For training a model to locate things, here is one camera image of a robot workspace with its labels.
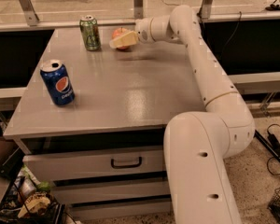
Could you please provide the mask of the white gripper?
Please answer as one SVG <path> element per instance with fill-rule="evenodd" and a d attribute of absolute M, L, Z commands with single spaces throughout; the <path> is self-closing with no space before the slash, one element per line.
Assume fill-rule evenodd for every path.
<path fill-rule="evenodd" d="M 135 22 L 135 31 L 127 31 L 115 39 L 111 39 L 109 46 L 112 49 L 119 47 L 132 46 L 139 41 L 142 43 L 153 43 L 154 40 L 151 35 L 151 18 L 144 18 Z"/>

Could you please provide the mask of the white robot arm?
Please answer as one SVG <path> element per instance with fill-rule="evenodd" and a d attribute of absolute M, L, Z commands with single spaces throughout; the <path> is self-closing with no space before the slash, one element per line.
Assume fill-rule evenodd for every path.
<path fill-rule="evenodd" d="M 251 143 L 251 112 L 203 40 L 192 7 L 178 6 L 167 16 L 138 20 L 134 30 L 116 36 L 109 46 L 158 41 L 185 46 L 205 108 L 175 116 L 165 129 L 163 150 L 175 224 L 242 224 L 224 160 Z"/>

